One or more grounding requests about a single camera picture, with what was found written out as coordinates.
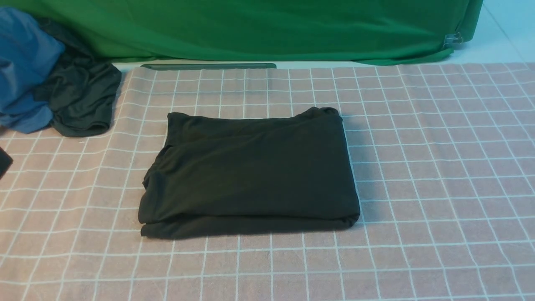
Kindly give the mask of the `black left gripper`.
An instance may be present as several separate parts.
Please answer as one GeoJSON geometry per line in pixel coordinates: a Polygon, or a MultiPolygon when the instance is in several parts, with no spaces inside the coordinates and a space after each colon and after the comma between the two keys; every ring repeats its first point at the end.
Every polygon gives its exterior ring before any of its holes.
{"type": "Polygon", "coordinates": [[[4,177],[12,164],[13,158],[4,149],[0,148],[0,179],[4,177]]]}

